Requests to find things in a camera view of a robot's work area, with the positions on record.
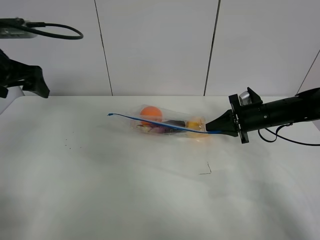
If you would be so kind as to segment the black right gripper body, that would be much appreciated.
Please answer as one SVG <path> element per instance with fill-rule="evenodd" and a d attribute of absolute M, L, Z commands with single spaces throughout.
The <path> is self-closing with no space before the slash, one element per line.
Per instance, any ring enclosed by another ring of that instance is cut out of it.
<path fill-rule="evenodd" d="M 263 105 L 261 97 L 253 91 L 250 87 L 247 87 L 246 91 L 250 93 L 252 103 L 249 105 L 240 105 L 239 95 L 233 94 L 228 97 L 231 109 L 233 112 L 234 123 L 237 132 L 239 133 L 240 140 L 242 144 L 249 143 L 248 132 L 253 131 L 252 128 L 257 125 L 256 120 L 251 120 L 251 118 L 257 119 L 258 111 Z"/>

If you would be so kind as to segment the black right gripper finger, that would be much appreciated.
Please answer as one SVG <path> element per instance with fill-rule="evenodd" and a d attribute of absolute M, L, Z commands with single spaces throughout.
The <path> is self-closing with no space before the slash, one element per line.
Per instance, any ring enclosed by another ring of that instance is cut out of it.
<path fill-rule="evenodd" d="M 220 134 L 220 135 L 227 135 L 231 137 L 238 137 L 239 134 L 236 130 L 214 130 L 212 134 Z"/>
<path fill-rule="evenodd" d="M 220 117 L 205 124 L 207 131 L 234 131 L 235 122 L 234 115 L 231 109 L 227 110 Z"/>

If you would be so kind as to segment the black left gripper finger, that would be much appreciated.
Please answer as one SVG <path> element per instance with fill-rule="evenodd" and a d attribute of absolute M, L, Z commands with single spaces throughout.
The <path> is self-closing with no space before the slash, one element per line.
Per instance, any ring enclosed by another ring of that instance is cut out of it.
<path fill-rule="evenodd" d="M 48 98 L 50 90 L 44 81 L 43 70 L 37 65 L 27 65 L 13 60 L 13 87 L 22 87 L 23 91 Z"/>

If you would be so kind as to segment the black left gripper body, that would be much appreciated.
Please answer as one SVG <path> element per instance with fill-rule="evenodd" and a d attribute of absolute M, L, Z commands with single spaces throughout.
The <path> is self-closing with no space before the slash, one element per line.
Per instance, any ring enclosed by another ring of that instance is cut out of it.
<path fill-rule="evenodd" d="M 13 87 L 12 72 L 14 70 L 14 61 L 10 59 L 2 50 L 0 50 L 0 97 L 8 96 L 8 88 Z"/>

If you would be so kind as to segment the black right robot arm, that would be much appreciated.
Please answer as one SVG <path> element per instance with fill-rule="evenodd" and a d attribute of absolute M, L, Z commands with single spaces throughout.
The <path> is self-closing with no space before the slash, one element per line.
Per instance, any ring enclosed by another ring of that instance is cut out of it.
<path fill-rule="evenodd" d="M 278 127 L 276 132 L 270 132 L 276 138 L 278 132 L 294 123 L 312 122 L 320 119 L 320 89 L 313 88 L 293 97 L 264 103 L 261 97 L 250 87 L 240 95 L 229 97 L 231 109 L 215 120 L 205 124 L 210 134 L 222 134 L 240 137 L 243 144 L 249 142 L 248 132 L 268 130 Z"/>

